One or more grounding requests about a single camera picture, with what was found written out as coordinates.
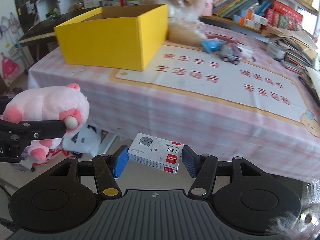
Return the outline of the orange white medicine box upper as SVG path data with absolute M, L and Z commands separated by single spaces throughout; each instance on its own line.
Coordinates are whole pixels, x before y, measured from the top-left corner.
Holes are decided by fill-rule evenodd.
M 252 20 L 253 22 L 260 23 L 261 25 L 267 26 L 268 20 L 264 18 L 263 16 L 259 16 L 257 14 L 252 13 L 248 10 L 242 10 L 241 11 L 241 17 Z

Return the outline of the orange white medicine box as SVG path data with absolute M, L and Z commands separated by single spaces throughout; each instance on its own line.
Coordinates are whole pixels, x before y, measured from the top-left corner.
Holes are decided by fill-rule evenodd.
M 241 16 L 238 15 L 234 15 L 233 16 L 233 22 L 240 24 L 240 25 L 244 25 L 246 27 L 249 27 L 251 29 L 254 30 L 260 30 L 261 29 L 261 24 L 254 22 L 253 20 L 247 19 L 247 18 L 243 18 Z
M 252 13 L 248 10 L 242 10 L 241 11 L 241 17 L 252 20 L 253 22 L 260 23 L 261 25 L 267 26 L 268 20 L 264 18 L 263 16 L 259 16 L 257 14 Z

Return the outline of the pink plush pig toy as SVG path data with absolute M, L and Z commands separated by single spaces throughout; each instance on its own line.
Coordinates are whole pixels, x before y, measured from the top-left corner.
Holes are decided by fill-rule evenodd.
M 6 106 L 1 119 L 19 123 L 63 121 L 65 137 L 72 137 L 86 124 L 89 102 L 77 83 L 28 89 L 17 94 Z

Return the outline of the blue plastic wrapper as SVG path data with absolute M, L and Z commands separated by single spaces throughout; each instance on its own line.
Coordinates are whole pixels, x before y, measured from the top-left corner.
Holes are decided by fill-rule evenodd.
M 203 50 L 208 54 L 219 51 L 221 49 L 221 44 L 217 40 L 202 40 L 201 44 Z

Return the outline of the yellow cardboard box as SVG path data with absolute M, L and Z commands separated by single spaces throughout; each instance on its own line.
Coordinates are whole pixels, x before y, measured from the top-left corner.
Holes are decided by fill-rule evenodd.
M 167 39 L 168 6 L 98 7 L 54 31 L 67 64 L 143 71 Z

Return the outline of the pink cartoon cup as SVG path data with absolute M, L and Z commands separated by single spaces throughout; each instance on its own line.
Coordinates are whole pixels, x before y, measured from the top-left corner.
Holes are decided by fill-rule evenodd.
M 213 0 L 204 0 L 202 16 L 211 16 L 213 10 Z

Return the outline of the red box on books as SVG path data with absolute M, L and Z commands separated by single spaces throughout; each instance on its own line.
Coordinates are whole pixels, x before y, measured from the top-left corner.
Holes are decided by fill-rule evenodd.
M 285 5 L 281 2 L 278 2 L 276 0 L 272 0 L 272 9 L 288 18 L 291 20 L 302 23 L 303 20 L 303 15 L 297 12 L 295 9 L 289 7 L 288 5 Z

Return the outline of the black pen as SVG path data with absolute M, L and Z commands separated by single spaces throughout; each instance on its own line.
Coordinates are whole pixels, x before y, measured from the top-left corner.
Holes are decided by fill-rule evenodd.
M 318 95 L 312 90 L 312 88 L 307 84 L 307 82 L 301 76 L 299 76 L 298 79 L 304 85 L 306 90 L 309 92 L 309 94 L 311 95 L 311 97 L 316 102 L 317 106 L 319 107 L 320 106 L 320 101 L 319 101 Z

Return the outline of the pink checkered tablecloth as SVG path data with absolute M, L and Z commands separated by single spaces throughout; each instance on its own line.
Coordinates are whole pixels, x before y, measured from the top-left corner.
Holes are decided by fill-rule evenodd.
M 29 88 L 78 83 L 88 123 L 127 139 L 144 133 L 221 160 L 242 156 L 266 172 L 319 178 L 319 107 L 298 76 L 263 42 L 209 25 L 211 34 L 252 49 L 223 62 L 201 49 L 165 43 L 142 72 L 66 64 L 55 49 L 32 66 Z

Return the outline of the stack of papers and books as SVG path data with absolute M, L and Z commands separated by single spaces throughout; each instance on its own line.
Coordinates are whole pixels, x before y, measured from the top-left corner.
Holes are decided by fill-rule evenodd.
M 309 68 L 319 71 L 319 51 L 305 31 L 268 26 L 261 34 L 268 38 L 268 42 L 275 42 L 285 50 L 283 60 L 274 60 L 280 62 L 287 70 L 298 75 L 306 75 Z

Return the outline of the orange fluffy cat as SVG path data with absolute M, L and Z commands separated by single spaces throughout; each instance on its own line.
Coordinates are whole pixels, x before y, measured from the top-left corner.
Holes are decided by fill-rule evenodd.
M 168 40 L 186 46 L 200 47 L 207 37 L 200 21 L 204 0 L 142 0 L 142 4 L 168 5 Z

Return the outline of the white staples box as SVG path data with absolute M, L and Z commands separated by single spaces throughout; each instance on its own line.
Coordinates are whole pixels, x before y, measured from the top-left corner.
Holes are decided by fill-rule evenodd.
M 157 170 L 176 174 L 183 146 L 179 142 L 138 133 L 127 153 L 132 161 Z

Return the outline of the dark blue spray bottle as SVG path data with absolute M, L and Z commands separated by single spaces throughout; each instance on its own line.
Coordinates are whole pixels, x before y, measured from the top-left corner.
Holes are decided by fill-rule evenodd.
M 238 48 L 242 50 L 242 58 L 243 59 L 245 59 L 248 62 L 255 62 L 253 50 L 251 47 L 247 47 L 242 44 L 238 44 Z

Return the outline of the grey purple toy truck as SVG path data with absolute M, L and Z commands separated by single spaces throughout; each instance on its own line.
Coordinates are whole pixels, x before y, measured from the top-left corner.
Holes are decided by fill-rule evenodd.
M 224 62 L 238 65 L 242 61 L 243 51 L 235 43 L 228 43 L 221 47 L 220 57 Z

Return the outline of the black electronic keyboard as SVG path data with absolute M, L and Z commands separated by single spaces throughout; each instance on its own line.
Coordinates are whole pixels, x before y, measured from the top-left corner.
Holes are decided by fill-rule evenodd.
M 56 42 L 57 38 L 55 36 L 54 28 L 61 23 L 66 22 L 76 16 L 79 16 L 83 13 L 96 9 L 87 8 L 87 9 L 80 9 L 74 12 L 68 12 L 66 14 L 62 14 L 59 16 L 50 17 L 44 21 L 41 21 L 31 27 L 20 39 L 19 43 L 21 46 L 31 46 L 35 44 L 42 44 L 42 43 L 49 43 L 49 42 Z

